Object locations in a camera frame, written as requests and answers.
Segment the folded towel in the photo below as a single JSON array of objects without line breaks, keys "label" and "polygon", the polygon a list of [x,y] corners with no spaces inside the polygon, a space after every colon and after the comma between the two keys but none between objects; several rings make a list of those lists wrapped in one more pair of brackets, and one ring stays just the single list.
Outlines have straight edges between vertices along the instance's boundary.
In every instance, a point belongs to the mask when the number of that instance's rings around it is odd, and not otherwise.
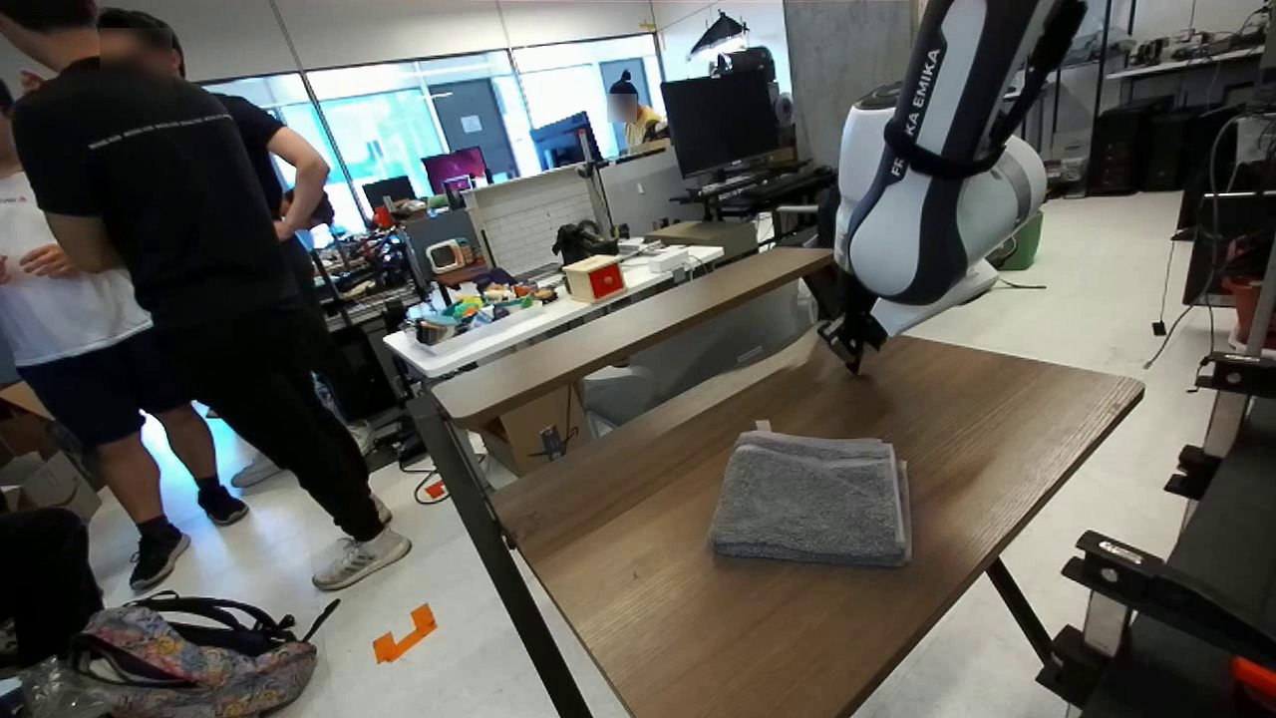
[{"label": "folded towel", "polygon": [[722,559],[905,568],[912,530],[893,449],[877,441],[740,437],[710,548]]}]

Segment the white table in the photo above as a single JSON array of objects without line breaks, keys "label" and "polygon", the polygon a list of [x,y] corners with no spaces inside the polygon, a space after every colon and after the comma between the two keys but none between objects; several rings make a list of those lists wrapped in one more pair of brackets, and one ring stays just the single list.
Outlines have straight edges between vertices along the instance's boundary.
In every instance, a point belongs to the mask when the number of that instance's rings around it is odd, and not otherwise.
[{"label": "white table", "polygon": [[583,305],[583,301],[563,296],[556,305],[514,313],[499,322],[471,329],[465,337],[453,337],[441,345],[418,345],[414,332],[406,329],[406,332],[385,337],[385,346],[403,362],[411,362],[418,374],[439,385],[439,378],[451,378],[474,362],[485,362],[485,361],[504,357],[522,345],[535,345],[535,341],[555,337],[568,322],[583,322],[613,305],[624,305],[632,296],[645,296],[655,288],[675,285],[677,271],[664,267],[675,261],[681,261],[681,271],[702,271],[702,267],[718,263],[722,255],[725,255],[722,247],[664,247],[657,255],[632,255],[623,263],[624,292],[613,301]]}]

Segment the backpack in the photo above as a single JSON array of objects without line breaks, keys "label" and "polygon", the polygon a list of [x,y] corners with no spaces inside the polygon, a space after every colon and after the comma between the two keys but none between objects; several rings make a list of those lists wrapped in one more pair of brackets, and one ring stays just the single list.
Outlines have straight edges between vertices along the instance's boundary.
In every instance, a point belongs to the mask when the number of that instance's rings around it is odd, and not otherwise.
[{"label": "backpack", "polygon": [[563,255],[563,263],[578,263],[591,255],[617,255],[617,253],[623,253],[617,241],[605,241],[591,220],[563,225],[555,241],[555,255]]},{"label": "backpack", "polygon": [[158,594],[99,612],[71,645],[71,665],[86,679],[94,708],[110,713],[271,713],[290,708],[310,676],[310,635],[294,639],[294,619],[227,598]]}]

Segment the window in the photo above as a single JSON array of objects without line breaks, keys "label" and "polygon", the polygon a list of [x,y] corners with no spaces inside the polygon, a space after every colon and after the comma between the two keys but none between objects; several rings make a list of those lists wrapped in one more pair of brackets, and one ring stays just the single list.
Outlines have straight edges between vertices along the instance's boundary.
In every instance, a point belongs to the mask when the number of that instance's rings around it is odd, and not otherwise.
[{"label": "window", "polygon": [[661,68],[648,35],[599,40],[599,43],[555,43],[514,52],[514,68],[526,94],[535,123],[555,123],[575,112],[591,112],[591,128],[600,156],[623,151],[623,122],[608,112],[605,88],[631,72],[639,102],[664,110]]},{"label": "window", "polygon": [[425,156],[479,150],[494,183],[536,175],[531,128],[575,112],[591,112],[600,156],[617,156],[623,123],[605,88],[623,72],[661,112],[655,35],[308,72],[317,110],[297,75],[227,80],[212,94],[243,96],[308,138],[330,164],[336,228],[364,236],[364,183],[406,175],[414,196],[434,196]]}]

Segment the box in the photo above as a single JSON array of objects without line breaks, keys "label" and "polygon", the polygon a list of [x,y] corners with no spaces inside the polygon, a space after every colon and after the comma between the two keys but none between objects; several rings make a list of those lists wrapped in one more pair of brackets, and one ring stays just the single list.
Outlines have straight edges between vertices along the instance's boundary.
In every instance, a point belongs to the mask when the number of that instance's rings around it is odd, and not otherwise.
[{"label": "box", "polygon": [[563,385],[535,399],[522,399],[481,430],[481,443],[491,459],[499,459],[514,475],[531,475],[595,443],[587,426],[583,385]]},{"label": "box", "polygon": [[38,457],[14,457],[0,466],[0,494],[14,494],[14,510],[25,509],[55,509],[71,510],[83,527],[99,510],[94,489],[76,470],[76,462],[55,450],[46,459]]},{"label": "box", "polygon": [[567,292],[583,305],[599,305],[624,292],[617,255],[591,255],[591,261],[567,263],[563,276],[567,276]]},{"label": "box", "polygon": [[45,405],[27,393],[27,385],[13,385],[0,393],[0,462],[14,457],[55,457],[55,422]]}]

